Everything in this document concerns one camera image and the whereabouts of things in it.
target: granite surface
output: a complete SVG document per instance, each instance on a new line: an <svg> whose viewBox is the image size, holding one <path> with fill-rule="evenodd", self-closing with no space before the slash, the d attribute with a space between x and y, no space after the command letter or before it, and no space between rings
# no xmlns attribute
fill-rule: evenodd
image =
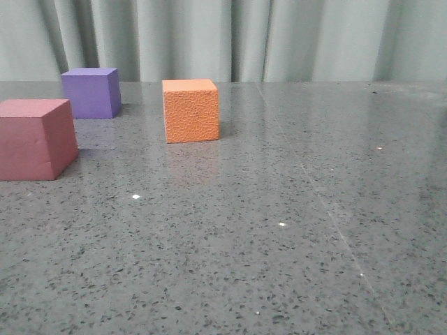
<svg viewBox="0 0 447 335"><path fill-rule="evenodd" d="M217 86L219 141L125 82L58 180L0 182L0 334L445 334L446 85Z"/></svg>

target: red cube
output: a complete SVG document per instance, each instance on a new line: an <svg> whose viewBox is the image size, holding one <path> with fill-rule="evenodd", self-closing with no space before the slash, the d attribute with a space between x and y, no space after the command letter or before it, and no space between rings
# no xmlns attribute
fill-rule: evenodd
<svg viewBox="0 0 447 335"><path fill-rule="evenodd" d="M0 103L0 180L55 180L77 156L68 100Z"/></svg>

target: orange cube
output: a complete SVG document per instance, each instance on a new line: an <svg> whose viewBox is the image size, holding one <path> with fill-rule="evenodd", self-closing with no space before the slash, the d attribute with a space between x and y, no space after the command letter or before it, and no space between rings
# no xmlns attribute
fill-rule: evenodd
<svg viewBox="0 0 447 335"><path fill-rule="evenodd" d="M219 139L219 91L209 79L164 80L167 143Z"/></svg>

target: table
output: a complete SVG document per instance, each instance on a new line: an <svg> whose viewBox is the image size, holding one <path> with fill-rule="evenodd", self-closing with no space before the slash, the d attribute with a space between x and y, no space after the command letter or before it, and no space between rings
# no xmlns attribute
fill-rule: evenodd
<svg viewBox="0 0 447 335"><path fill-rule="evenodd" d="M58 180L0 182L0 333L443 334L445 83L218 88L219 141L123 82Z"/></svg>

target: curtain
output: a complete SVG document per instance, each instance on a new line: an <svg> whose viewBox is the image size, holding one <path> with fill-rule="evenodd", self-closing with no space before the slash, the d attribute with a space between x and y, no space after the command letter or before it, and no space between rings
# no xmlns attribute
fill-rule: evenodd
<svg viewBox="0 0 447 335"><path fill-rule="evenodd" d="M447 0L1 0L0 80L447 79Z"/></svg>

